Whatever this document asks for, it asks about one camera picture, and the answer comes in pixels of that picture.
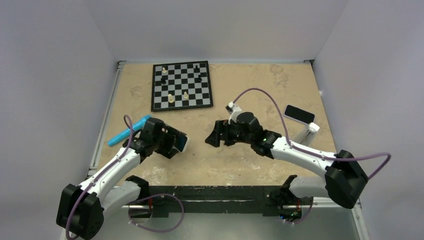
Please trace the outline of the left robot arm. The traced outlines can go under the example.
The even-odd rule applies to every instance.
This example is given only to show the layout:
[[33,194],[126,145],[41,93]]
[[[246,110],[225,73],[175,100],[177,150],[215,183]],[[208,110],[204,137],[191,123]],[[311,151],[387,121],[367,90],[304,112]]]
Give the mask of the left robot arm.
[[64,228],[68,240],[92,239],[104,220],[126,204],[147,202],[151,206],[154,198],[173,196],[151,194],[149,182],[135,175],[116,185],[153,153],[168,159],[183,153],[189,143],[187,134],[154,117],[149,117],[138,130],[134,130],[128,115],[123,120],[129,137],[113,158],[80,184],[68,184],[62,190],[56,224]]

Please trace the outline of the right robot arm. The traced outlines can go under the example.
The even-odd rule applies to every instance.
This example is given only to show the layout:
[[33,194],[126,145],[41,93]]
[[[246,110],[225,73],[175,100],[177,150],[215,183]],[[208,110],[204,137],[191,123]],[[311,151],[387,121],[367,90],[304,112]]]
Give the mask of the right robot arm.
[[286,161],[315,173],[315,177],[297,176],[281,189],[280,196],[288,204],[299,198],[319,197],[352,209],[369,181],[350,152],[325,152],[288,142],[281,134],[264,129],[251,112],[239,114],[236,120],[217,120],[205,143],[216,148],[220,144],[248,144],[260,156]]

